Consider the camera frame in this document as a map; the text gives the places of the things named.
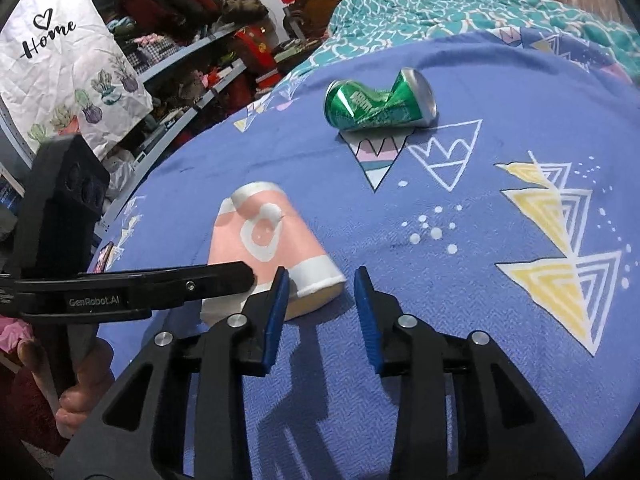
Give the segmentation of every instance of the white tote bag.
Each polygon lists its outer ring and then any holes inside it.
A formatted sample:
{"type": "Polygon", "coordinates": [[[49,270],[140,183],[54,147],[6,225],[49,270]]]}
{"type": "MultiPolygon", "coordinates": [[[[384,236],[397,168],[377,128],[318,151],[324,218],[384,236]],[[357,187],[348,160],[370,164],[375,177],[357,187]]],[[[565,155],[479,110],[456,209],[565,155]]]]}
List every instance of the white tote bag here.
{"type": "Polygon", "coordinates": [[[82,134],[100,159],[152,110],[91,0],[20,1],[0,32],[0,96],[34,152],[82,134]]]}

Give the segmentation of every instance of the crushed green can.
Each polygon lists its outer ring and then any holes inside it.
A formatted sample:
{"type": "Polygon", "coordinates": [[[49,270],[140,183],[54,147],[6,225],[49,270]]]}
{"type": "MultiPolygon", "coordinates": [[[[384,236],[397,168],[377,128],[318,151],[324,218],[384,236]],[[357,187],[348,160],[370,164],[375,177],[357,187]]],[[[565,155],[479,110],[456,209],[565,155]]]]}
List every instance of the crushed green can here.
{"type": "Polygon", "coordinates": [[[438,115],[431,85],[413,68],[403,68],[390,91],[352,80],[334,81],[324,98],[324,116],[339,130],[377,126],[427,127],[438,115]]]}

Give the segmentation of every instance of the brown bag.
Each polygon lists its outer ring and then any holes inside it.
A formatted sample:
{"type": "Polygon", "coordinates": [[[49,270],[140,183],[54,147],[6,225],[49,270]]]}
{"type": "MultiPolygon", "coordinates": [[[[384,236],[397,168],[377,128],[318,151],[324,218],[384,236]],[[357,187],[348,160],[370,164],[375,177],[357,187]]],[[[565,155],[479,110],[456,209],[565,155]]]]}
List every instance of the brown bag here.
{"type": "Polygon", "coordinates": [[[259,22],[269,14],[269,9],[260,0],[225,0],[222,19],[236,25],[250,25],[259,22]]]}

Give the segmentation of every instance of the potted plant print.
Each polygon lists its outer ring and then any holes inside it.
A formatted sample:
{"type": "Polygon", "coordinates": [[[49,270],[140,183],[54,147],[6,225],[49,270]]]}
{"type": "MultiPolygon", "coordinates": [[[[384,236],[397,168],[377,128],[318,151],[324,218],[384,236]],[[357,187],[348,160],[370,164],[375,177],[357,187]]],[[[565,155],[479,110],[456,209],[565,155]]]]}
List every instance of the potted plant print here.
{"type": "Polygon", "coordinates": [[[91,87],[102,96],[102,102],[107,106],[116,104],[122,94],[111,84],[111,74],[100,70],[96,79],[91,79],[91,87]]]}
{"type": "Polygon", "coordinates": [[[125,59],[116,54],[111,54],[111,65],[124,89],[130,94],[133,94],[133,92],[138,89],[138,81],[136,80],[136,76],[127,69],[125,59]]]}
{"type": "Polygon", "coordinates": [[[102,110],[91,102],[87,92],[84,90],[76,90],[74,97],[76,98],[76,103],[82,108],[84,118],[89,124],[98,124],[102,120],[102,110]]]}
{"type": "Polygon", "coordinates": [[[41,144],[47,138],[47,129],[44,127],[44,124],[34,124],[27,135],[38,144],[41,144]]]}
{"type": "Polygon", "coordinates": [[[59,135],[80,133],[78,116],[65,105],[56,106],[53,111],[51,126],[53,126],[59,135]]]}

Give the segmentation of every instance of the checkered cloth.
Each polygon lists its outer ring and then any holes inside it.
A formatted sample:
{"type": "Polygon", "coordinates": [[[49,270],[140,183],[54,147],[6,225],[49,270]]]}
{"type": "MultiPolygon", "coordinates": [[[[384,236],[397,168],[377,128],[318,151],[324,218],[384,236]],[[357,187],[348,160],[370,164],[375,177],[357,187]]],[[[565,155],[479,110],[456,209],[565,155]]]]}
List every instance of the checkered cloth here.
{"type": "Polygon", "coordinates": [[[163,59],[175,54],[180,50],[174,40],[165,36],[160,41],[150,43],[147,46],[139,46],[134,52],[127,55],[133,69],[142,74],[153,65],[160,63],[163,59]]]}

